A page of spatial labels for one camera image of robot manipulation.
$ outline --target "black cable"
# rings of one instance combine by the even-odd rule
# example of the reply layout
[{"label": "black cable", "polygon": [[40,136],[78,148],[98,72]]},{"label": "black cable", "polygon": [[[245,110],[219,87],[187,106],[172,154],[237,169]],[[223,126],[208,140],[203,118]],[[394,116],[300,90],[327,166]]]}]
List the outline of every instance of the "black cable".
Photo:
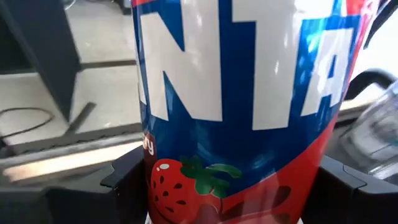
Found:
[{"label": "black cable", "polygon": [[38,124],[38,125],[35,125],[35,126],[31,127],[31,128],[27,128],[27,129],[24,129],[24,130],[21,130],[21,131],[16,131],[16,132],[14,132],[14,133],[7,134],[7,135],[3,135],[3,136],[0,135],[0,139],[8,138],[8,137],[11,137],[11,136],[15,136],[15,135],[18,135],[18,134],[22,134],[22,133],[26,133],[26,132],[35,130],[35,129],[37,129],[37,128],[40,128],[40,127],[42,127],[42,126],[48,124],[49,122],[51,122],[51,121],[55,118],[55,115],[54,115],[53,113],[51,113],[50,111],[45,110],[45,109],[42,109],[42,108],[35,108],[35,107],[9,108],[9,109],[5,109],[5,110],[0,111],[0,117],[1,117],[3,114],[5,114],[5,113],[11,112],[11,111],[20,111],[20,110],[41,111],[41,112],[44,112],[44,113],[48,114],[49,118],[46,119],[43,123]]}]

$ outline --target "soda can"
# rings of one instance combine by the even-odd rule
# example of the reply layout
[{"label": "soda can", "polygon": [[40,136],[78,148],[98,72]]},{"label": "soda can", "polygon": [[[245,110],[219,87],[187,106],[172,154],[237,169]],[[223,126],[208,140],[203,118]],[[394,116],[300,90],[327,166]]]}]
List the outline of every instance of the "soda can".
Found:
[{"label": "soda can", "polygon": [[132,0],[152,222],[297,223],[377,7]]}]

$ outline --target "floor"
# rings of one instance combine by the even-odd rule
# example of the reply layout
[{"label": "floor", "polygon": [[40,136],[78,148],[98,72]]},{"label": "floor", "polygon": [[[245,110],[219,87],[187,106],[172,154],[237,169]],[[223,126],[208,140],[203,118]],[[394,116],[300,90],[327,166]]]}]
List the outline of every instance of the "floor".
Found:
[{"label": "floor", "polygon": [[[67,10],[67,16],[82,62],[135,59],[132,19],[130,16],[122,15],[116,3],[108,0],[76,0]],[[395,18],[397,21],[398,13],[395,13]],[[367,65],[368,60],[362,60],[361,64]],[[369,95],[379,94],[380,89],[372,86],[359,98],[366,100]],[[48,125],[7,138],[10,144],[53,138],[66,131],[67,123],[61,117],[38,74],[0,76],[0,96],[7,96],[0,99],[0,110],[36,106],[55,115],[55,120]],[[75,83],[72,119],[89,101],[97,106],[78,132],[139,122],[136,66],[94,68],[79,73]],[[0,119],[0,133],[5,135],[26,129],[45,119],[46,114],[36,111],[14,111],[4,114]]]}]

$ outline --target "strawberry graphic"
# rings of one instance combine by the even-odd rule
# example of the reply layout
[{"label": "strawberry graphic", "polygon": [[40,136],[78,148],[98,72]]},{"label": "strawberry graphic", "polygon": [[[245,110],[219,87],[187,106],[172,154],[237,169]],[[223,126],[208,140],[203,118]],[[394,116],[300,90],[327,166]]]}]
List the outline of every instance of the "strawberry graphic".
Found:
[{"label": "strawberry graphic", "polygon": [[150,200],[160,215],[170,223],[192,223],[204,206],[216,213],[222,210],[221,199],[229,183],[214,174],[225,172],[240,178],[241,171],[225,164],[202,167],[199,157],[182,157],[181,162],[161,159],[152,169]]}]

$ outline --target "strawberry leaves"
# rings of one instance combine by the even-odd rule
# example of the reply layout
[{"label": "strawberry leaves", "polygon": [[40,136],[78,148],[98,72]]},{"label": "strawberry leaves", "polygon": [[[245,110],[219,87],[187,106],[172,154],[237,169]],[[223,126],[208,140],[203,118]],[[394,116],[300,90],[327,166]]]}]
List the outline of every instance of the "strawberry leaves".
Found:
[{"label": "strawberry leaves", "polygon": [[241,178],[242,172],[231,165],[213,164],[203,168],[201,160],[198,156],[193,156],[191,159],[187,157],[180,158],[182,167],[181,173],[191,179],[195,179],[195,190],[200,195],[213,194],[218,198],[226,197],[226,189],[229,183],[225,180],[218,179],[214,175],[218,172],[224,172],[232,178]]}]

